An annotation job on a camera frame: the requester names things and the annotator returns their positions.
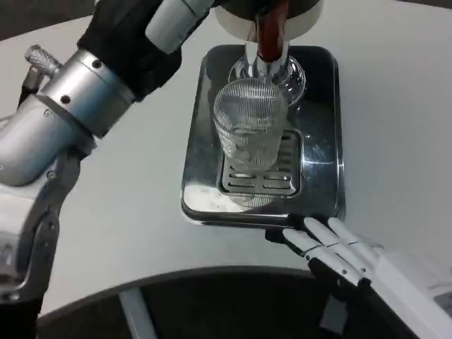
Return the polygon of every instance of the white table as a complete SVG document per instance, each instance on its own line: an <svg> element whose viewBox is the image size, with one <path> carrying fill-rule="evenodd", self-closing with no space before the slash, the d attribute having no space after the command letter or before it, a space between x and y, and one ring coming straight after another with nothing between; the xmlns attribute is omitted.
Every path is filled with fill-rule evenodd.
<svg viewBox="0 0 452 339"><path fill-rule="evenodd" d="M88 22L0 43L4 115L18 99L25 49L40 43L65 60ZM287 249L265 242L260 230L194 226L180 211L200 62L210 48L230 43L241 42L211 16L184 45L179 73L131 109L83 162L61 215L43 314L175 270L305 267ZM294 44L324 46L340 65L350 228L388 248L452 257L452 11L390 0L326 0L318 24ZM162 144L166 153L158 151Z"/></svg>

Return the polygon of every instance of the clear drinking glass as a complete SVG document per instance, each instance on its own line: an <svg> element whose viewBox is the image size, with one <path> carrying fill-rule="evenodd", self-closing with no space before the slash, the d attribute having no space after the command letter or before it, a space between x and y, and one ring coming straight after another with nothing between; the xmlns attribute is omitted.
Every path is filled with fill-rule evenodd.
<svg viewBox="0 0 452 339"><path fill-rule="evenodd" d="M233 168L270 169L278 156L287 111L283 93L268 79L239 79L217 94L213 121Z"/></svg>

